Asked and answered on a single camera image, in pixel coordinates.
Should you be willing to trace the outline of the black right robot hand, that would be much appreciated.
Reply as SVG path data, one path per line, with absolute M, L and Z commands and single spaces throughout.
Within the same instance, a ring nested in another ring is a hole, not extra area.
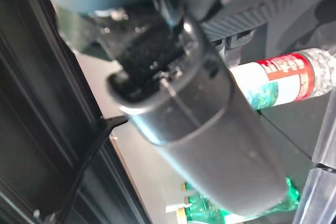
M 72 50 L 118 62 L 118 108 L 197 190 L 239 215 L 284 198 L 276 151 L 215 44 L 317 0 L 50 1 Z

